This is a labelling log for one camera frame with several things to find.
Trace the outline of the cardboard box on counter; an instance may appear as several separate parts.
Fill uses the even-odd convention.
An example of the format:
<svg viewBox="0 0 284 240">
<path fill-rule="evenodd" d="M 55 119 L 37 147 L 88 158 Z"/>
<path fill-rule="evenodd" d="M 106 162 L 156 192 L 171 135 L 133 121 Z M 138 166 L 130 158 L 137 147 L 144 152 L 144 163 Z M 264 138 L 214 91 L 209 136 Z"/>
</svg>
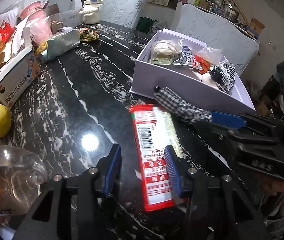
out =
<svg viewBox="0 0 284 240">
<path fill-rule="evenodd" d="M 246 32 L 258 39 L 265 25 L 256 18 L 252 18 L 250 24 L 246 27 Z"/>
</svg>

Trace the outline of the white carton of bottles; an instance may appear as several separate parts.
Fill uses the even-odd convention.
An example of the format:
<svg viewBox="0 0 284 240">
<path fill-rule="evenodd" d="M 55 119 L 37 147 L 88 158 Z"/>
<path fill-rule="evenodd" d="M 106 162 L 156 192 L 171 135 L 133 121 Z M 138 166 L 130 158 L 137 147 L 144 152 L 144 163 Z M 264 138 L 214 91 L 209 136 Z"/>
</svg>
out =
<svg viewBox="0 0 284 240">
<path fill-rule="evenodd" d="M 63 22 L 65 27 L 78 27 L 83 23 L 82 0 L 49 0 L 46 16 L 52 21 Z"/>
</svg>

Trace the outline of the black white gingham cloth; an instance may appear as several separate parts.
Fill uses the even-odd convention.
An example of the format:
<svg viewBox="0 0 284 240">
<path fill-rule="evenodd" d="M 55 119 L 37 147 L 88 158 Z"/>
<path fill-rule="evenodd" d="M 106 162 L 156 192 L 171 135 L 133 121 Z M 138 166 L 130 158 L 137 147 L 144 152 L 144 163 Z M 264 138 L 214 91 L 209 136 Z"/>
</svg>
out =
<svg viewBox="0 0 284 240">
<path fill-rule="evenodd" d="M 154 98 L 164 109 L 188 124 L 195 124 L 199 121 L 212 122 L 213 120 L 210 111 L 203 110 L 186 102 L 168 87 L 154 87 Z"/>
</svg>

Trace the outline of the purple silver snack packet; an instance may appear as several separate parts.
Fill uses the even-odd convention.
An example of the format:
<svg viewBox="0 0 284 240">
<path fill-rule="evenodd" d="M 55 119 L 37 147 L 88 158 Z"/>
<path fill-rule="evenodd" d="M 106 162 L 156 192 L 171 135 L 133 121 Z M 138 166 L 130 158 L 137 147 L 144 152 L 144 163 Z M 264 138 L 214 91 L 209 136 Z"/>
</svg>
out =
<svg viewBox="0 0 284 240">
<path fill-rule="evenodd" d="M 172 64 L 175 66 L 189 68 L 197 68 L 199 66 L 197 59 L 188 46 L 182 46 L 180 57 L 173 61 Z"/>
</svg>

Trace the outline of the red snack packet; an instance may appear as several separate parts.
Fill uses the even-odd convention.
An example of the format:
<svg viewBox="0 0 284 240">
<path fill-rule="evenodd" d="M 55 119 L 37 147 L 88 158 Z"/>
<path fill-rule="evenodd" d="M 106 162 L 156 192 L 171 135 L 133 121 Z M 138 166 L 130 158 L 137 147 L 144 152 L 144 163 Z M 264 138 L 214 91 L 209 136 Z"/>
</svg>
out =
<svg viewBox="0 0 284 240">
<path fill-rule="evenodd" d="M 211 64 L 198 55 L 194 55 L 192 59 L 192 67 L 199 71 L 201 74 L 205 74 L 210 71 Z"/>
</svg>

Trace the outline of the white medicine box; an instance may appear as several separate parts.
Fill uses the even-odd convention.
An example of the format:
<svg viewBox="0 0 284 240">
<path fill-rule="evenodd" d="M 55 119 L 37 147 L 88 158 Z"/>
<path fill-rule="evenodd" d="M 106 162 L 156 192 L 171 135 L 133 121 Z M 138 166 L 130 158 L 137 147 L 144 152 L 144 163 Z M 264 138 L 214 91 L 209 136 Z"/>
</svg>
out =
<svg viewBox="0 0 284 240">
<path fill-rule="evenodd" d="M 34 51 L 27 46 L 0 68 L 0 102 L 10 109 L 39 75 Z"/>
</svg>

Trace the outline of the white astronaut jar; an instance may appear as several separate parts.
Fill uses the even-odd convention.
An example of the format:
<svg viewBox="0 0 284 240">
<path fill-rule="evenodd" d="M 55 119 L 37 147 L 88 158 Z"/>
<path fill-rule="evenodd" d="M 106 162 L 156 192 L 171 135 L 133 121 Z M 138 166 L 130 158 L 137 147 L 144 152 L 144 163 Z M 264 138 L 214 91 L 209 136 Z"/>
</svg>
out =
<svg viewBox="0 0 284 240">
<path fill-rule="evenodd" d="M 85 0 L 82 10 L 84 24 L 98 24 L 102 20 L 103 0 Z"/>
</svg>

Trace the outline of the lavender open gift box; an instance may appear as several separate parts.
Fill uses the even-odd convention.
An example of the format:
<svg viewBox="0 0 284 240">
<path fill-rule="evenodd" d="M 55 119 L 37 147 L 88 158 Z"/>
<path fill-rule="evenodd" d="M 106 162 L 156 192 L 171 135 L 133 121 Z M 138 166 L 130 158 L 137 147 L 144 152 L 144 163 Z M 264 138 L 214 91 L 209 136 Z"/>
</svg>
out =
<svg viewBox="0 0 284 240">
<path fill-rule="evenodd" d="M 255 107 L 238 75 L 229 93 L 213 88 L 202 81 L 188 68 L 158 66 L 149 62 L 153 44 L 160 40 L 182 40 L 192 52 L 206 46 L 205 43 L 169 29 L 159 30 L 145 45 L 135 61 L 133 82 L 130 92 L 150 99 L 154 88 L 169 87 L 186 102 L 207 111 L 229 114 L 255 113 Z"/>
</svg>

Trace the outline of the pink cup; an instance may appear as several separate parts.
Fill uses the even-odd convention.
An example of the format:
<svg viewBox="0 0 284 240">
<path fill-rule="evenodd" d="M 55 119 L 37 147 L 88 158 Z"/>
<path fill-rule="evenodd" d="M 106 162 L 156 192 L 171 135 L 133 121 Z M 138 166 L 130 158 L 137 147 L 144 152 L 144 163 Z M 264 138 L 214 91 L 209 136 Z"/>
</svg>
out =
<svg viewBox="0 0 284 240">
<path fill-rule="evenodd" d="M 24 7 L 20 19 L 26 20 L 26 27 L 30 29 L 31 37 L 36 45 L 47 41 L 52 36 L 51 20 L 46 15 L 41 1 L 35 1 Z"/>
</svg>

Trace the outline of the right blue leaf chair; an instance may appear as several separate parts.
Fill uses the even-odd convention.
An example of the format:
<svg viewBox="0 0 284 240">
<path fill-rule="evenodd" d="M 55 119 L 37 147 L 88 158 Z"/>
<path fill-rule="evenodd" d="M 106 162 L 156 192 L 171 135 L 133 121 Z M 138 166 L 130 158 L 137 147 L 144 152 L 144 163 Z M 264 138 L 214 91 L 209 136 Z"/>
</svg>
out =
<svg viewBox="0 0 284 240">
<path fill-rule="evenodd" d="M 258 41 L 248 37 L 234 24 L 191 4 L 181 7 L 181 15 L 176 31 L 220 49 L 241 75 L 260 49 Z"/>
</svg>

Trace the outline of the long red noodle packet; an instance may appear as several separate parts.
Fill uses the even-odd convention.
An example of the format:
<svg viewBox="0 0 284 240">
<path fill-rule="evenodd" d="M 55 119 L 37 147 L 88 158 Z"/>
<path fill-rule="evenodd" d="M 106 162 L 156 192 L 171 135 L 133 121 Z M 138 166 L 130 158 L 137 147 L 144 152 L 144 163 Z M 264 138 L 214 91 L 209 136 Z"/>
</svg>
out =
<svg viewBox="0 0 284 240">
<path fill-rule="evenodd" d="M 172 145 L 183 158 L 181 145 L 169 113 L 152 104 L 130 106 L 141 169 L 145 211 L 155 211 L 175 204 L 173 189 L 165 164 L 165 147 Z"/>
</svg>

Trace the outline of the clear bag yellow balls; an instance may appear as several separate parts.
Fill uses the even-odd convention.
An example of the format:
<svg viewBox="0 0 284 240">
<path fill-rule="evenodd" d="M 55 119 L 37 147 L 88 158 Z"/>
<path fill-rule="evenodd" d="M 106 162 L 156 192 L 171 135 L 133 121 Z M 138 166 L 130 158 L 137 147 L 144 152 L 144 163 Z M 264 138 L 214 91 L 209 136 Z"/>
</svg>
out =
<svg viewBox="0 0 284 240">
<path fill-rule="evenodd" d="M 196 55 L 215 66 L 222 59 L 223 51 L 221 49 L 203 47 L 200 51 L 196 52 Z"/>
</svg>

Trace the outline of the left blue leaf chair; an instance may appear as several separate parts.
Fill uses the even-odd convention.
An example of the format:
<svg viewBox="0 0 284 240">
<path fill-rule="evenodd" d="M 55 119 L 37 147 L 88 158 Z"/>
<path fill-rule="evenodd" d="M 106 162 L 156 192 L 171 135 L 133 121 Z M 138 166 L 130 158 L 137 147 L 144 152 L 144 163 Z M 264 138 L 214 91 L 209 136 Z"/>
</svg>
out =
<svg viewBox="0 0 284 240">
<path fill-rule="evenodd" d="M 102 20 L 135 29 L 147 0 L 103 0 Z"/>
</svg>

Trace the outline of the blue leaf chair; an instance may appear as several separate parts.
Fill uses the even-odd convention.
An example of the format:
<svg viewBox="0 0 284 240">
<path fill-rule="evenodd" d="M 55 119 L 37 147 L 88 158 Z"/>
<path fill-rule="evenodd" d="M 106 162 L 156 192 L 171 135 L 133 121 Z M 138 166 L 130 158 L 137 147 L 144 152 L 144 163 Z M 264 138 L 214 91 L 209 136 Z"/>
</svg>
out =
<svg viewBox="0 0 284 240">
<path fill-rule="evenodd" d="M 258 41 L 248 37 L 234 24 L 191 4 L 181 7 L 181 15 L 176 31 L 220 49 L 241 75 L 260 49 Z"/>
<path fill-rule="evenodd" d="M 135 29 L 147 0 L 103 0 L 102 20 Z"/>
</svg>

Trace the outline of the gold candy wrapper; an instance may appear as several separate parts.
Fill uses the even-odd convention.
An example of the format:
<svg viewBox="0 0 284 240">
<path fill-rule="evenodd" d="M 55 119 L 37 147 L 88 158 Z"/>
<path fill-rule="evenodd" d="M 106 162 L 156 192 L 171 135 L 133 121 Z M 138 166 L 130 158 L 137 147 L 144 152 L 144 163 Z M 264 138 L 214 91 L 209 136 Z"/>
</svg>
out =
<svg viewBox="0 0 284 240">
<path fill-rule="evenodd" d="M 79 28 L 78 33 L 80 40 L 83 42 L 95 41 L 99 38 L 98 31 L 86 27 Z"/>
</svg>

